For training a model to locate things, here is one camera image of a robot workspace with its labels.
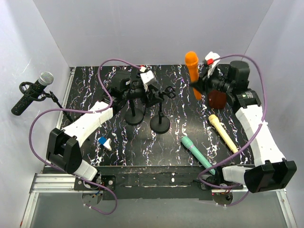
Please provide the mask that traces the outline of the black round-base stand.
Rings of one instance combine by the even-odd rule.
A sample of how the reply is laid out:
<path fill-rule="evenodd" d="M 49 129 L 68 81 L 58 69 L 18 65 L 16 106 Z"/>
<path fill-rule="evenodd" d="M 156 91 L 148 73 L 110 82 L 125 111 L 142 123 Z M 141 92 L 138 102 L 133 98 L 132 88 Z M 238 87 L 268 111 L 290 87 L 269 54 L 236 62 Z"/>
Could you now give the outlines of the black round-base stand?
<path fill-rule="evenodd" d="M 175 89 L 172 86 L 168 86 L 165 90 L 158 92 L 158 97 L 161 99 L 159 102 L 158 114 L 150 120 L 150 128 L 157 134 L 168 132 L 171 126 L 169 118 L 166 117 L 162 111 L 162 103 L 165 96 L 173 99 L 176 96 Z"/>
<path fill-rule="evenodd" d="M 127 100 L 129 102 L 129 107 L 124 115 L 124 119 L 128 125 L 139 125 L 144 118 L 143 111 L 136 108 L 134 104 L 134 100 L 138 99 L 137 97 L 132 97 L 131 95 L 128 95 Z"/>

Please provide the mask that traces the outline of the orange microphone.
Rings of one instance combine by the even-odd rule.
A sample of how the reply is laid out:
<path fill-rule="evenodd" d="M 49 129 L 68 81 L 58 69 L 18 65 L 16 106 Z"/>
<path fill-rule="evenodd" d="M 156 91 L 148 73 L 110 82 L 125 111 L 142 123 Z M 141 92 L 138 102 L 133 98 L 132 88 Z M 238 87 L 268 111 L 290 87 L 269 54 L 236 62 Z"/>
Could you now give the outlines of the orange microphone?
<path fill-rule="evenodd" d="M 191 82 L 197 82 L 199 78 L 198 62 L 198 56 L 194 51 L 190 51 L 185 55 L 185 64 L 188 68 Z"/>

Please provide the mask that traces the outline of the cream wooden microphone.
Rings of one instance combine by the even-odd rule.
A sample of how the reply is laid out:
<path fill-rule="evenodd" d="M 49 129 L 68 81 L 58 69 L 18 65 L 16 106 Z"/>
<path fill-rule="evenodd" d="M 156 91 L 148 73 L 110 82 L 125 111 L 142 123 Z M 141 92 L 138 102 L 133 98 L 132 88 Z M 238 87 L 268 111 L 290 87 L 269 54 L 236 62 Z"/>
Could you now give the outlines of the cream wooden microphone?
<path fill-rule="evenodd" d="M 232 139 L 230 138 L 230 136 L 228 135 L 228 133 L 226 132 L 226 130 L 221 125 L 221 122 L 219 121 L 218 117 L 216 115 L 214 115 L 214 114 L 210 115 L 209 116 L 209 122 L 217 130 L 217 132 L 219 133 L 219 135 L 221 136 L 221 138 L 224 140 L 224 142 L 226 143 L 226 145 L 228 146 L 228 148 L 233 153 L 237 153 L 238 152 L 238 148 L 236 147 L 236 145 L 234 144 L 234 142 L 232 141 Z"/>

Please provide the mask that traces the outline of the mint green toy microphone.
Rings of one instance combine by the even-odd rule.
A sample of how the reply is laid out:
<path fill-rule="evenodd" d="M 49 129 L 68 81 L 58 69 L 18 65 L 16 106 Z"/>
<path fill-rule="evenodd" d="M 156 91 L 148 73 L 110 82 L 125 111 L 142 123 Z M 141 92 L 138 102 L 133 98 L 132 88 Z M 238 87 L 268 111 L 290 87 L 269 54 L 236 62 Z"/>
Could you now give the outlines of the mint green toy microphone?
<path fill-rule="evenodd" d="M 205 169 L 212 167 L 210 162 L 202 155 L 190 138 L 187 136 L 182 137 L 181 143 L 192 153 L 192 155 L 203 165 Z"/>

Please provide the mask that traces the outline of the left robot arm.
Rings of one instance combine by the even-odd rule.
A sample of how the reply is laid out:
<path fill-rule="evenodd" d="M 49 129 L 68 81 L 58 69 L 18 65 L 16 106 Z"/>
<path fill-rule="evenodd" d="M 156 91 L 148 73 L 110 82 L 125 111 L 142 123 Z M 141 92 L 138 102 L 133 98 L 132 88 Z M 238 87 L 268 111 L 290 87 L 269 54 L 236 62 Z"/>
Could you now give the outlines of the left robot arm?
<path fill-rule="evenodd" d="M 150 70 L 140 72 L 137 81 L 131 80 L 129 72 L 118 71 L 91 109 L 70 125 L 51 131 L 46 159 L 64 172 L 85 179 L 89 189 L 98 189 L 101 178 L 97 175 L 97 169 L 83 159 L 82 145 L 97 128 L 121 111 L 128 101 L 142 99 L 147 106 L 160 102 L 155 82 L 156 76 Z"/>

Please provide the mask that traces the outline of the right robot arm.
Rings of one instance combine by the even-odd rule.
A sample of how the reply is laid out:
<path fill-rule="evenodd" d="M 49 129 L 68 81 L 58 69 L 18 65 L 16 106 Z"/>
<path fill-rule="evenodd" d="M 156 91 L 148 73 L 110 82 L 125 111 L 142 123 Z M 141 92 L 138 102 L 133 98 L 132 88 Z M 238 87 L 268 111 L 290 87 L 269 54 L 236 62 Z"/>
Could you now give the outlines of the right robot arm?
<path fill-rule="evenodd" d="M 244 61 L 232 61 L 222 76 L 218 61 L 204 61 L 202 75 L 191 86 L 202 92 L 222 92 L 233 108 L 248 138 L 254 158 L 254 167 L 222 164 L 216 168 L 215 181 L 221 189 L 231 183 L 245 185 L 251 193 L 284 189 L 294 176 L 297 166 L 288 161 L 276 145 L 265 121 L 266 107 L 261 105 L 257 93 L 248 88 L 249 65 Z"/>

